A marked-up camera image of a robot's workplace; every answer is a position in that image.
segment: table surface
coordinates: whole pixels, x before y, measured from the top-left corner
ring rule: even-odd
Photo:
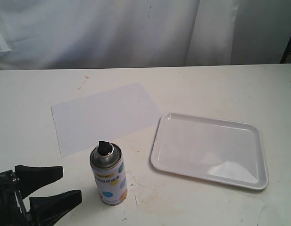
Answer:
[[[129,193],[123,203],[105,205],[89,165],[91,149],[60,157],[50,107],[137,81],[163,112],[255,125],[266,152],[266,190],[154,170],[155,125],[113,140],[124,151]],[[57,226],[291,225],[291,65],[0,71],[0,172],[18,164],[64,167],[62,179],[33,196],[81,189],[82,204]]]

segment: plastic tray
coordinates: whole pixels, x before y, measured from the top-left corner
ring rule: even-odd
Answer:
[[[259,131],[252,125],[167,113],[153,150],[162,171],[255,190],[269,183]]]

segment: can label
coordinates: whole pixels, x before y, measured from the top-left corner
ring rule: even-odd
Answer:
[[[92,168],[101,199],[109,205],[121,203],[127,195],[123,157],[110,169]]]

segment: white fabric backdrop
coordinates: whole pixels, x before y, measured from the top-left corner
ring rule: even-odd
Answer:
[[[0,70],[278,63],[290,35],[291,0],[0,0]]]

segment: white paper sheet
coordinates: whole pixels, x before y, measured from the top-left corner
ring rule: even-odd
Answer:
[[[161,117],[140,83],[51,108],[62,157],[157,124]]]

